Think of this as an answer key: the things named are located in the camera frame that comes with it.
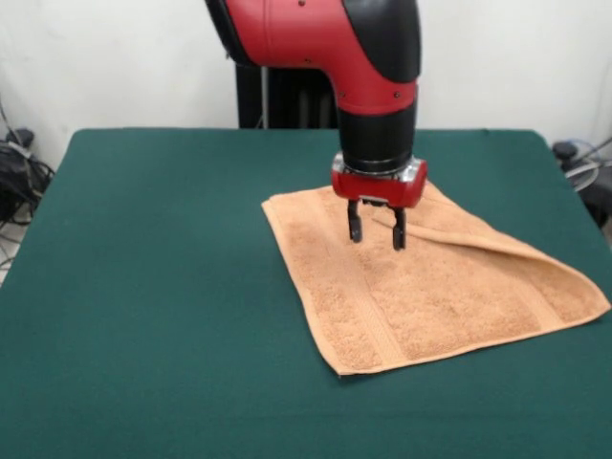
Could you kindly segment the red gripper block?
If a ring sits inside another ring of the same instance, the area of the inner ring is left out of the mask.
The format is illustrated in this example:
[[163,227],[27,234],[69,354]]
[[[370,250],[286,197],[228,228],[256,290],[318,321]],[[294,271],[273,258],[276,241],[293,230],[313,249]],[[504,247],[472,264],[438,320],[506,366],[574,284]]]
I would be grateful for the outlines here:
[[332,162],[331,183],[335,193],[348,201],[347,217],[350,240],[362,241],[359,215],[361,201],[388,205],[395,216],[393,249],[406,247],[406,208],[414,208],[420,201],[427,178],[427,162],[412,157],[406,166],[391,174],[368,175],[350,169],[341,152]]

